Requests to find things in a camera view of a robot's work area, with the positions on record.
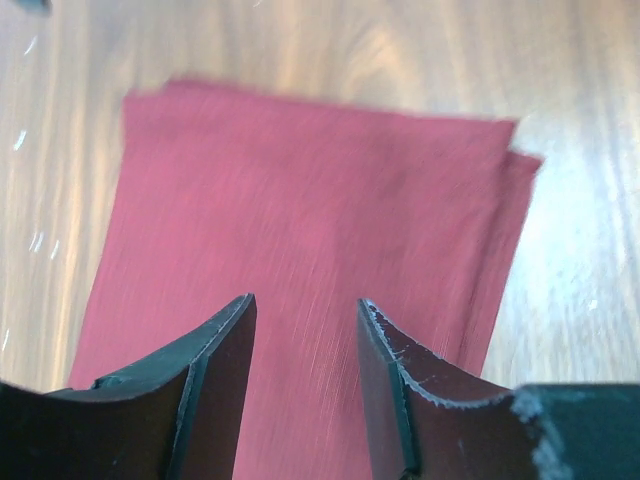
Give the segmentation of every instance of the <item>wood grain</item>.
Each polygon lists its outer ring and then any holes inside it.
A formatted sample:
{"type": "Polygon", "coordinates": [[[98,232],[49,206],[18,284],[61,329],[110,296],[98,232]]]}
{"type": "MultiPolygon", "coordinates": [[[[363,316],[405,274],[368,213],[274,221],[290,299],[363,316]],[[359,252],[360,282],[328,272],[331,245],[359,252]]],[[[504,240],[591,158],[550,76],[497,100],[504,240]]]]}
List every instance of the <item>wood grain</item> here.
{"type": "Polygon", "coordinates": [[[546,157],[484,376],[640,377],[634,0],[0,0],[0,376],[61,386],[108,226],[120,100],[184,74],[513,116],[546,157]]]}

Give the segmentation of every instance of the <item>wooden table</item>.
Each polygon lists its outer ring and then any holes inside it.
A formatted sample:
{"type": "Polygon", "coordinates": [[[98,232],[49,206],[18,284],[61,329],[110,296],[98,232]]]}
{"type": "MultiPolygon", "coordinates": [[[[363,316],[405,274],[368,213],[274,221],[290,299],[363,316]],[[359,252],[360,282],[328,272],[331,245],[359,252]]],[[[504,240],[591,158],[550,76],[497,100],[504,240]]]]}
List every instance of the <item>wooden table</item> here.
{"type": "Polygon", "coordinates": [[[484,376],[640,376],[635,0],[0,0],[0,376],[69,372],[122,154],[120,101],[186,73],[513,116],[543,155],[484,376]]]}

